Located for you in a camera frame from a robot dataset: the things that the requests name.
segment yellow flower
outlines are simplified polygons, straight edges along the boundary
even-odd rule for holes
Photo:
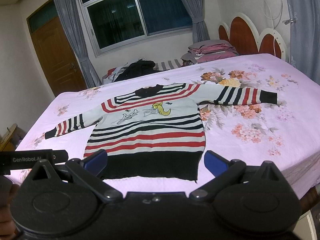
[[[237,79],[224,79],[221,82],[219,82],[220,85],[225,86],[225,87],[240,87],[241,83]]]

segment window frame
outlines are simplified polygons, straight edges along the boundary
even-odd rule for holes
[[[164,31],[156,32],[156,33],[148,33],[147,28],[146,28],[146,24],[145,24],[145,20],[144,20],[144,17],[143,17],[143,13],[142,13],[141,8],[140,8],[140,2],[139,2],[139,0],[135,0],[136,5],[137,5],[138,14],[139,14],[139,17],[140,17],[140,21],[141,21],[141,24],[142,24],[144,35],[138,36],[138,37],[135,37],[135,38],[132,38],[132,39],[128,39],[128,40],[125,40],[125,41],[121,41],[121,42],[118,42],[116,44],[112,44],[110,46],[107,46],[107,47],[104,47],[104,48],[100,49],[98,41],[97,41],[97,38],[96,38],[96,35],[94,33],[94,29],[93,29],[91,20],[90,20],[88,7],[93,5],[93,4],[96,4],[98,2],[101,2],[103,0],[90,0],[90,1],[87,1],[85,3],[82,3],[82,0],[77,0],[77,1],[79,3],[81,14],[82,14],[82,17],[83,17],[83,20],[84,20],[84,25],[86,27],[86,30],[87,30],[87,33],[88,33],[88,36],[89,36],[89,39],[90,39],[90,42],[91,42],[91,45],[92,45],[92,48],[93,48],[93,52],[94,52],[96,57],[98,57],[98,56],[100,56],[102,54],[105,54],[107,52],[110,52],[110,51],[116,51],[118,49],[123,49],[124,46],[126,46],[126,47],[127,46],[132,46],[132,45],[135,45],[135,44],[143,43],[145,41],[156,40],[156,39],[159,39],[159,38],[164,38],[164,37],[168,37],[168,36],[174,36],[174,35],[178,35],[178,34],[192,33],[192,26],[174,28],[174,29],[171,29],[171,30],[164,30]]]

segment white wall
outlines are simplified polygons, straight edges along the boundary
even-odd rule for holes
[[[265,5],[264,0],[218,0],[221,19],[230,26],[230,23],[233,19],[233,15],[236,12],[242,12],[246,14],[257,27],[259,33],[261,33],[265,28],[272,28],[271,20],[267,19],[261,10],[260,1],[262,3],[262,8],[267,16],[270,17],[270,11],[268,7]],[[272,16],[275,17],[280,12],[281,2],[280,0],[266,0],[271,8]],[[276,28],[276,30],[283,37],[284,42],[287,47],[290,47],[290,24],[284,25],[282,23],[283,20],[288,20],[289,12],[288,12],[288,3],[287,0],[283,0],[283,13],[281,17],[280,24]]]
[[[28,131],[50,103],[20,19],[18,5],[0,6],[0,135],[17,123]]]
[[[21,0],[20,10],[22,14],[24,30],[33,58],[48,91],[51,92],[48,82],[46,81],[46,78],[41,69],[39,60],[37,59],[26,22],[26,18],[46,1],[47,0]],[[192,33],[185,33],[160,38],[157,40],[146,41],[136,45],[125,46],[121,49],[111,51],[99,57],[95,57],[81,13],[80,20],[82,28],[84,30],[84,38],[87,44],[89,58],[100,78],[107,73],[108,69],[124,65],[131,59],[147,58],[149,60],[153,60],[154,62],[161,62],[165,60],[180,58],[188,51],[188,46],[192,44]],[[212,39],[218,38],[217,29],[218,23],[220,21],[221,18],[217,0],[205,0],[205,22]]]

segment window sill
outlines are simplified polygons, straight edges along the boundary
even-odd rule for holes
[[[162,39],[162,38],[166,38],[166,37],[170,37],[170,36],[186,34],[186,33],[192,33],[192,28],[185,28],[185,29],[179,29],[179,30],[165,32],[165,33],[158,33],[158,34],[154,34],[154,35],[150,35],[150,36],[145,36],[145,35],[139,36],[139,37],[136,37],[133,39],[129,39],[126,41],[122,41],[122,42],[110,45],[110,46],[105,47],[103,49],[95,50],[94,53],[95,53],[95,57],[100,57],[100,56],[104,56],[106,54],[109,54],[111,52],[115,52],[115,51],[125,49],[128,47],[134,46],[134,45],[145,43],[147,41],[154,41],[154,40],[158,40],[158,39]]]

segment striped fabric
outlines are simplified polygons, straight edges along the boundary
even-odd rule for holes
[[[170,70],[182,67],[182,59],[173,59],[156,63],[154,70]]]
[[[99,149],[108,152],[108,166],[113,163],[116,169],[108,167],[104,178],[146,176],[196,180],[197,164],[205,147],[197,107],[202,101],[221,105],[276,104],[277,94],[215,84],[156,85],[108,99],[59,123],[45,138],[96,124],[84,157]]]

